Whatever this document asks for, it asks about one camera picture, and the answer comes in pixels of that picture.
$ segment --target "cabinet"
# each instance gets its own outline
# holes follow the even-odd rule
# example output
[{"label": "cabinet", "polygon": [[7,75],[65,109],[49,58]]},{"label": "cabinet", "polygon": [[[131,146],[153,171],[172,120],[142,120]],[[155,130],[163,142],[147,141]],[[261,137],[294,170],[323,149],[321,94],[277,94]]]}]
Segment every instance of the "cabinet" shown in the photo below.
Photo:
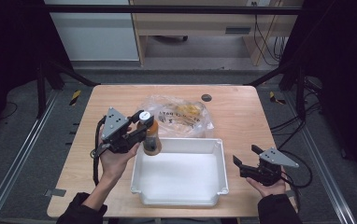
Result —
[{"label": "cabinet", "polygon": [[[270,0],[270,7],[300,7],[303,0]],[[131,5],[169,5],[169,6],[238,6],[250,5],[250,0],[131,0]],[[261,52],[254,41],[254,15],[212,15],[212,14],[133,14],[137,48],[140,62],[144,62],[149,35],[241,35],[245,41],[251,60],[257,65]],[[296,16],[257,16],[258,27],[264,38],[270,36],[289,36]],[[255,39],[261,51],[265,43],[259,32]]]},{"label": "cabinet", "polygon": [[[128,5],[125,0],[45,0],[45,4]],[[138,61],[130,13],[51,13],[70,61]]]}]

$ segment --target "white cabinet door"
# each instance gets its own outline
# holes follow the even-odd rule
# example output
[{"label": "white cabinet door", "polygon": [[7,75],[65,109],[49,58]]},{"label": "white cabinet door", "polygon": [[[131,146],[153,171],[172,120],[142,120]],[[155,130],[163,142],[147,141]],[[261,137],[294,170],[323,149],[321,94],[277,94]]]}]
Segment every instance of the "white cabinet door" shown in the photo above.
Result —
[{"label": "white cabinet door", "polygon": [[[127,0],[44,0],[45,4],[129,5]],[[138,61],[129,13],[51,13],[71,61]]]}]

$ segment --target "black sleeve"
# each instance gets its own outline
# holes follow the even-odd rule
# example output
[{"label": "black sleeve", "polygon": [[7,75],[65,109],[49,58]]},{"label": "black sleeve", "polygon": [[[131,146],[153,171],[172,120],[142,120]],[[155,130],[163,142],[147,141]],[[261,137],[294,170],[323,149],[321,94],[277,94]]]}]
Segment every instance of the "black sleeve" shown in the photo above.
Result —
[{"label": "black sleeve", "polygon": [[88,193],[78,193],[65,212],[57,219],[56,223],[102,224],[107,206],[103,205],[100,211],[95,211],[90,207],[82,205],[88,197]]},{"label": "black sleeve", "polygon": [[302,223],[286,194],[269,195],[258,203],[261,224]]}]

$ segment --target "wooden table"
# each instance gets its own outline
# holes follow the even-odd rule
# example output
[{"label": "wooden table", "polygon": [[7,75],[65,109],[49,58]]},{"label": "wooden table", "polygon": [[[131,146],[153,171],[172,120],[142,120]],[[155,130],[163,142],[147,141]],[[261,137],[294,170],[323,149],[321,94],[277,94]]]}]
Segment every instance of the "wooden table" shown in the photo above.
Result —
[{"label": "wooden table", "polygon": [[239,170],[233,163],[233,155],[236,155],[244,164],[257,166],[258,156],[250,150],[250,146],[275,146],[257,91],[249,86],[194,85],[95,87],[56,186],[57,189],[65,189],[66,194],[64,197],[52,197],[48,215],[60,216],[77,192],[92,192],[93,160],[90,152],[94,147],[97,121],[107,113],[108,108],[113,106],[124,116],[132,116],[140,103],[152,94],[172,95],[199,102],[202,102],[203,94],[211,95],[212,100],[203,104],[213,119],[214,138],[220,138],[223,142],[229,193],[222,195],[212,207],[144,205],[139,195],[130,191],[134,165],[132,159],[106,200],[108,210],[105,217],[257,217],[257,203],[261,196],[239,176]]}]

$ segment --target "black cable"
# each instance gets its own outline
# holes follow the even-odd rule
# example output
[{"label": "black cable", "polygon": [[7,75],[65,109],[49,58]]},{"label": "black cable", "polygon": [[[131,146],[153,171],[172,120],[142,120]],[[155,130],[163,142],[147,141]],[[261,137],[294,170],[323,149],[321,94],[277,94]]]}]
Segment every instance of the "black cable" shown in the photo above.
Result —
[{"label": "black cable", "polygon": [[[289,177],[291,183],[294,183],[294,181],[293,181],[293,179],[292,179],[291,176],[289,176],[289,175],[288,175],[287,173],[285,173],[285,172],[282,172],[282,173],[284,173],[287,177]],[[292,187],[292,190],[294,191],[295,199],[296,199],[296,201],[297,201],[297,208],[298,208],[298,211],[299,211],[299,210],[301,210],[301,200],[300,200],[300,192],[299,192],[299,189],[298,189],[296,186],[293,186],[293,185],[290,185],[290,186]]]},{"label": "black cable", "polygon": [[315,112],[315,111],[317,111],[317,110],[320,110],[320,109],[321,109],[321,105],[320,105],[320,104],[318,104],[318,105],[319,105],[318,107],[316,107],[316,108],[312,109],[310,112],[308,112],[307,115],[310,115],[310,114],[312,114],[313,112]]},{"label": "black cable", "polygon": [[100,128],[106,122],[106,116],[99,120],[96,127],[94,137],[94,150],[93,150],[93,182],[97,186],[99,184],[99,157],[96,155],[96,150],[99,148],[99,134]]},{"label": "black cable", "polygon": [[[306,109],[306,112],[308,112],[309,110],[313,109],[314,106],[319,105],[319,104],[320,104],[320,103],[317,102],[317,103],[311,105],[310,107],[308,107],[308,108]],[[280,125],[277,125],[277,126],[275,126],[275,127],[270,128],[270,130],[271,130],[272,133],[278,132],[278,131],[280,131],[280,130],[286,128],[286,127],[288,127],[289,125],[293,124],[293,123],[294,123],[296,120],[298,120],[298,119],[299,119],[299,117],[298,117],[298,116],[295,116],[294,118],[289,119],[289,120],[287,120],[287,121],[281,123]]]},{"label": "black cable", "polygon": [[291,135],[292,133],[272,133],[274,136]]},{"label": "black cable", "polygon": [[298,125],[298,127],[295,129],[295,131],[293,132],[292,135],[290,135],[290,137],[288,137],[279,147],[278,150],[280,150],[281,148],[284,147],[284,145],[286,145],[294,136],[296,133],[298,133],[303,127],[305,126],[305,122],[302,120],[300,125]]},{"label": "black cable", "polygon": [[315,95],[316,98],[318,98],[318,101],[321,100],[321,97],[319,95],[319,93],[317,91],[312,90],[310,87],[308,87],[307,85],[305,85],[305,89],[309,91],[309,93],[307,95],[304,96],[304,99],[306,99],[309,95]]},{"label": "black cable", "polygon": [[263,54],[263,51],[261,50],[260,46],[259,46],[258,43],[257,43],[257,39],[255,38],[255,33],[256,33],[257,27],[258,27],[257,15],[254,15],[254,19],[255,19],[255,23],[254,23],[254,34],[253,34],[254,43],[255,43],[255,45],[257,46],[257,49],[260,51],[261,56],[263,56],[263,59],[264,59],[265,63],[268,64],[268,65],[277,66],[278,64],[269,63],[269,62],[266,60],[266,58],[265,58],[265,56],[264,56],[264,54]]},{"label": "black cable", "polygon": [[[268,65],[278,65],[278,64],[272,64],[272,63],[269,63],[269,62],[266,61],[266,58],[265,58],[263,52],[261,51],[261,48],[260,48],[260,46],[258,45],[257,40],[256,40],[256,38],[255,38],[255,33],[256,33],[256,31],[258,31],[258,33],[259,33],[260,36],[261,36],[261,39],[264,41],[264,45],[265,45],[266,49],[268,50],[269,55],[271,56],[271,58],[272,58],[273,60],[275,60],[276,62],[279,62],[279,60],[277,60],[277,59],[272,55],[271,50],[269,49],[268,44],[266,43],[266,40],[265,40],[263,34],[261,33],[261,29],[260,29],[260,27],[258,26],[257,14],[254,14],[254,20],[255,20],[255,22],[254,22],[254,35],[253,35],[253,37],[254,37],[254,43],[255,43],[255,45],[257,46],[257,49],[260,51],[260,53],[261,53],[261,55],[263,56],[263,59],[264,59],[264,61],[266,62],[266,64],[268,64]],[[271,28],[272,28],[272,25],[269,26],[268,33],[271,31]]]},{"label": "black cable", "polygon": [[306,168],[307,168],[307,170],[309,172],[309,180],[306,182],[306,184],[303,184],[303,185],[295,185],[293,181],[289,181],[289,180],[287,180],[287,179],[285,179],[283,177],[282,177],[282,179],[286,183],[288,183],[291,186],[293,186],[295,188],[298,188],[298,189],[304,189],[304,188],[308,187],[310,185],[310,183],[312,183],[313,173],[312,173],[312,170],[310,169],[310,167],[307,165],[307,163],[304,160],[302,160],[301,158],[299,158],[297,155],[293,154],[292,152],[289,152],[289,151],[286,151],[286,150],[280,150],[280,152],[282,152],[284,154],[289,154],[289,155],[295,157],[296,159],[298,159],[301,163],[303,163],[306,166]]},{"label": "black cable", "polygon": [[6,115],[6,116],[4,116],[4,117],[2,117],[2,118],[0,118],[0,119],[9,118],[10,116],[12,116],[12,115],[16,112],[16,110],[18,110],[18,105],[17,105],[17,104],[15,104],[15,103],[13,103],[13,102],[7,102],[7,104],[15,105],[15,109],[13,110],[13,112],[11,112],[10,114],[8,114],[8,115]]},{"label": "black cable", "polygon": [[[276,49],[277,49],[277,43],[278,43],[278,40],[280,40],[280,49],[279,49],[279,54],[276,53]],[[283,37],[275,37],[275,43],[274,43],[274,55],[275,55],[275,58],[278,59],[278,61],[280,62],[281,60],[281,57],[283,56],[283,51],[284,51],[284,42],[286,41],[286,37],[283,36]]]}]

